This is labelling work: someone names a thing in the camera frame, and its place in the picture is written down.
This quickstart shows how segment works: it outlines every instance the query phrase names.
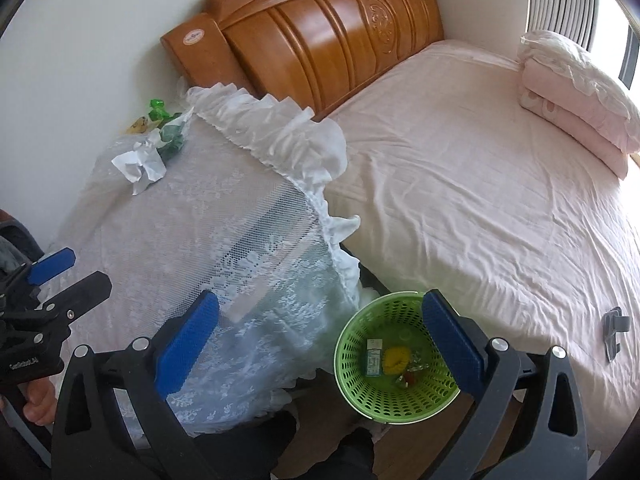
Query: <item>crumpled paper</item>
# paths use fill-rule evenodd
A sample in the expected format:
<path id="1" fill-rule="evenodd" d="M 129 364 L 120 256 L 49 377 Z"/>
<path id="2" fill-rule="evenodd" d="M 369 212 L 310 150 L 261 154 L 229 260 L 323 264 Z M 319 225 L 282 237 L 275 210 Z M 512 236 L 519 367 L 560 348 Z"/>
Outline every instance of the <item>crumpled paper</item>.
<path id="1" fill-rule="evenodd" d="M 168 122 L 164 128 L 169 126 L 175 129 L 176 126 L 180 126 L 182 135 L 186 137 L 188 128 L 185 126 L 192 115 L 193 109 L 188 110 L 180 117 Z M 162 131 L 158 128 L 152 130 L 143 142 L 136 142 L 133 145 L 133 150 L 117 155 L 111 160 L 120 173 L 133 183 L 133 195 L 142 193 L 151 183 L 157 182 L 166 173 L 166 166 L 158 149 L 167 146 L 169 142 L 164 142 L 161 134 Z"/>

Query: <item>green basket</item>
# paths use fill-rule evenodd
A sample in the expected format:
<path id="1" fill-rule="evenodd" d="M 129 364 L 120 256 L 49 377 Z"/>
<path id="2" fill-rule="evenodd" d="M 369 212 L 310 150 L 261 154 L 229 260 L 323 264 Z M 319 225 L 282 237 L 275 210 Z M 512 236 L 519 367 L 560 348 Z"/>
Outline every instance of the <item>green basket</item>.
<path id="1" fill-rule="evenodd" d="M 347 323 L 335 347 L 335 379 L 342 396 L 362 415 L 387 424 L 412 424 L 446 408 L 460 390 L 422 323 L 420 292 L 395 292 L 369 303 Z M 419 350 L 429 367 L 408 389 L 389 377 L 365 377 L 367 339 Z"/>

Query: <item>bed frame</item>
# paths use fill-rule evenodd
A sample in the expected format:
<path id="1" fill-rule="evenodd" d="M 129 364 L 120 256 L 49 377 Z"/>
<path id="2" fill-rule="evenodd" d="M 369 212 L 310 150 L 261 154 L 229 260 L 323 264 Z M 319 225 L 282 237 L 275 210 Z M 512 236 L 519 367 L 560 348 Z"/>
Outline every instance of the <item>bed frame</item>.
<path id="1" fill-rule="evenodd" d="M 443 38 L 436 0 L 206 0 L 161 42 L 192 86 L 290 96 L 319 120 Z"/>

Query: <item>wooden floor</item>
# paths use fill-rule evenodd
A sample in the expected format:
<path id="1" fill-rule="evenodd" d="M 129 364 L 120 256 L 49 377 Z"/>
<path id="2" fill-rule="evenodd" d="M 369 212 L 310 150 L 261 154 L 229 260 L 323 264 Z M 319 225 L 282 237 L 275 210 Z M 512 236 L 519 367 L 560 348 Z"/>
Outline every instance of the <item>wooden floor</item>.
<path id="1" fill-rule="evenodd" d="M 307 393 L 295 403 L 300 414 L 300 430 L 273 471 L 278 478 L 295 478 L 326 459 L 359 420 L 341 397 L 334 378 L 325 372 L 318 373 Z M 374 472 L 379 479 L 417 480 L 447 443 L 470 406 L 470 397 L 460 394 L 446 409 L 428 420 L 394 426 L 375 447 Z M 519 407 L 513 400 L 480 469 L 500 457 Z"/>

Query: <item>white lace cover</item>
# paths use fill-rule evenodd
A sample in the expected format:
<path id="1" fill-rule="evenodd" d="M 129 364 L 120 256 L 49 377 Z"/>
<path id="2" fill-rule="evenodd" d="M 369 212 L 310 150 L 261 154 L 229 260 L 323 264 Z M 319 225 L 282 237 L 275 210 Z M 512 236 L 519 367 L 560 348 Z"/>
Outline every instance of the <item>white lace cover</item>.
<path id="1" fill-rule="evenodd" d="M 278 409 L 289 400 L 278 388 L 317 367 L 332 370 L 335 341 L 358 307 L 357 260 L 338 243 L 359 219 L 332 219 L 322 197 L 346 166 L 333 121 L 313 123 L 293 101 L 257 102 L 231 86 L 195 89 L 190 100 L 210 122 L 224 108 L 219 129 L 194 118 L 166 176 L 139 196 L 110 167 L 113 150 L 105 153 L 56 242 L 76 251 L 76 266 L 47 292 L 94 270 L 113 282 L 110 299 L 73 323 L 68 360 L 79 344 L 101 352 L 153 336 L 201 290 L 213 290 L 220 324 L 182 390 L 168 398 L 193 434 Z M 246 145 L 273 169 L 227 139 L 240 144 L 247 132 Z M 283 132 L 292 151 L 273 149 Z M 140 436 L 126 395 L 119 399 L 129 431 Z"/>

